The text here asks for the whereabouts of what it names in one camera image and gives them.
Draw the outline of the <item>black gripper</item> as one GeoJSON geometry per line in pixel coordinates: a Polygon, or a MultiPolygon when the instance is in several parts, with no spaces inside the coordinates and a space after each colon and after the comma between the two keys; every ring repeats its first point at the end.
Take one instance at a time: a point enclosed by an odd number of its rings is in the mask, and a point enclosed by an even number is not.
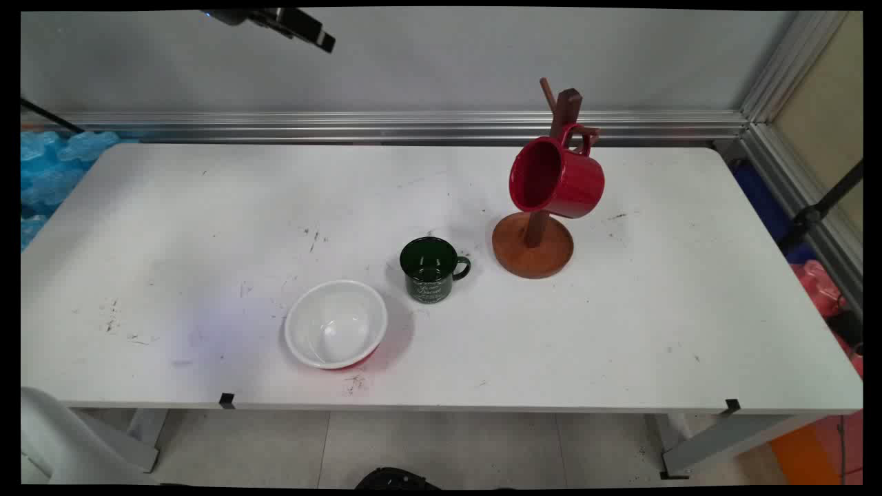
{"type": "Polygon", "coordinates": [[[309,42],[326,53],[332,53],[336,43],[321,22],[299,8],[212,9],[202,13],[229,26],[249,21],[284,37],[309,42]]]}

